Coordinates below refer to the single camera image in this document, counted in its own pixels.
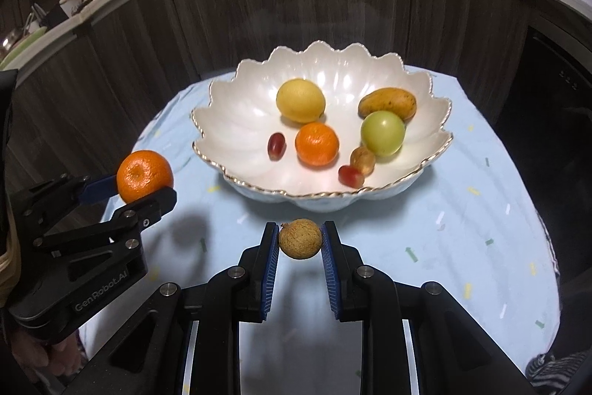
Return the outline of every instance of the green confetti mark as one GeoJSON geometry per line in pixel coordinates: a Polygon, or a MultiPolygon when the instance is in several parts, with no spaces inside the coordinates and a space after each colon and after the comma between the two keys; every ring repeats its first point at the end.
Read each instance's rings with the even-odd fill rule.
{"type": "Polygon", "coordinates": [[[405,248],[405,251],[407,252],[409,257],[413,260],[413,263],[417,263],[417,261],[418,261],[417,256],[415,256],[415,253],[413,253],[413,250],[407,246],[407,248],[405,248]]]}

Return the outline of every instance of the white scalloped bowl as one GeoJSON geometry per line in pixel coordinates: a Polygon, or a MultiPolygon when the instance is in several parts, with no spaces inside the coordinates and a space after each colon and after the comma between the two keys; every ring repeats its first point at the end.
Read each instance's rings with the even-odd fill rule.
{"type": "Polygon", "coordinates": [[[316,41],[300,53],[278,47],[262,63],[241,61],[230,82],[210,84],[209,106],[192,112],[201,133],[193,148],[233,188],[253,200],[290,201],[317,212],[340,210],[357,200],[383,200],[407,189],[452,141],[452,133],[443,129],[451,101],[433,97],[431,87],[427,71],[410,74],[398,54],[377,58],[361,44],[337,51],[316,41]],[[299,126],[285,123],[275,105],[279,87],[295,77],[313,81],[325,95],[325,123],[340,141],[338,159],[327,168],[313,170],[298,161],[294,138],[299,126]],[[363,188],[343,186],[337,171],[349,164],[350,153],[360,145],[357,104],[386,86],[407,89],[417,99],[417,113],[407,123],[403,146],[377,163],[363,188]],[[277,131],[285,135],[287,148],[280,161],[270,161],[267,143],[277,131]]]}

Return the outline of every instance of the yellow confetti mark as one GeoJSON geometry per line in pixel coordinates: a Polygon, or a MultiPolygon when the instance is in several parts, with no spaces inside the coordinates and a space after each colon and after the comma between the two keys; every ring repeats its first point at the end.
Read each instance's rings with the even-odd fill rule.
{"type": "Polygon", "coordinates": [[[154,267],[153,270],[150,270],[150,273],[148,273],[148,279],[150,281],[156,281],[158,280],[158,275],[161,274],[161,269],[159,267],[154,267]]]}

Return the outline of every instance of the mandarin orange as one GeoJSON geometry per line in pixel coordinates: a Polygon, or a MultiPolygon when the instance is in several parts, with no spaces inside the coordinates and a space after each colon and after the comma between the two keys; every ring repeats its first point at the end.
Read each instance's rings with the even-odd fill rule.
{"type": "Polygon", "coordinates": [[[171,165],[155,151],[134,151],[117,170],[117,190],[126,203],[173,184],[171,165]]]}
{"type": "Polygon", "coordinates": [[[298,158],[310,166],[325,166],[339,152],[339,138],[323,123],[308,123],[300,128],[294,141],[298,158]]]}

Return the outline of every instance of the round table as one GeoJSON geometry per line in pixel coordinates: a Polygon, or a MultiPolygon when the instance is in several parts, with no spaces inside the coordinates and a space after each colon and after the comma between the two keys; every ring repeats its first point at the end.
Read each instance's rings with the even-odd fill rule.
{"type": "MultiPolygon", "coordinates": [[[[328,214],[239,195],[191,148],[199,133],[190,113],[207,105],[210,80],[177,94],[134,148],[169,160],[177,205],[142,234],[147,276],[81,327],[88,355],[162,283],[206,283],[259,244],[267,221],[310,218],[319,224],[333,220],[342,242],[393,280],[415,286],[440,282],[524,371],[531,358],[549,349],[559,326],[552,246],[487,121],[455,78],[432,75],[434,95],[453,103],[446,129],[455,139],[448,151],[402,194],[328,214]]],[[[122,204],[112,198],[104,220],[122,204]]],[[[242,391],[359,393],[361,343],[360,324],[334,319],[320,253],[305,261],[280,253],[268,320],[240,327],[242,391]]]]}

